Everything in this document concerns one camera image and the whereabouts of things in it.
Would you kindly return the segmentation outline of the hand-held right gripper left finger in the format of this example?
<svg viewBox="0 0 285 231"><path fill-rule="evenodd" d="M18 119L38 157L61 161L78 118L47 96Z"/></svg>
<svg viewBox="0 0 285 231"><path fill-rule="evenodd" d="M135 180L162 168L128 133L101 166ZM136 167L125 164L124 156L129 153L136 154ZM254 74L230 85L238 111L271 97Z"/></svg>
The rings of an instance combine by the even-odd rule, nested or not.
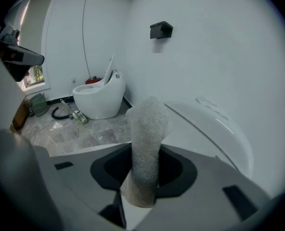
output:
<svg viewBox="0 0 285 231"><path fill-rule="evenodd" d="M129 143L80 154L35 157L63 231L122 231L126 219L120 187L131 168Z"/></svg>

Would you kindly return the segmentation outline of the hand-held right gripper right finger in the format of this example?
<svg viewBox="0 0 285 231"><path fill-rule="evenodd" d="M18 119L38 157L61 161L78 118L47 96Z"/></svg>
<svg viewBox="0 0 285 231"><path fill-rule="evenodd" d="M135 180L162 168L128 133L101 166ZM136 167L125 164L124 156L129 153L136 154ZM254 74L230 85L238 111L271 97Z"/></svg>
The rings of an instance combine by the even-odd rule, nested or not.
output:
<svg viewBox="0 0 285 231"><path fill-rule="evenodd" d="M138 231L223 231L270 202L263 189L214 157L161 146L159 162L155 206Z"/></svg>

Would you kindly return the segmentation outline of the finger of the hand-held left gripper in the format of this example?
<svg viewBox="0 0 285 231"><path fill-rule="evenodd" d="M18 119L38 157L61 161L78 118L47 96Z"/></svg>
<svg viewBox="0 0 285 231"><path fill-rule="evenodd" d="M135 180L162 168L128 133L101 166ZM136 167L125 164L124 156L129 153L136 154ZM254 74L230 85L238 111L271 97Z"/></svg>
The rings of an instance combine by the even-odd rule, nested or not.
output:
<svg viewBox="0 0 285 231"><path fill-rule="evenodd" d="M31 67L44 63L43 55L3 42L0 42L0 59L15 81L22 81Z"/></svg>

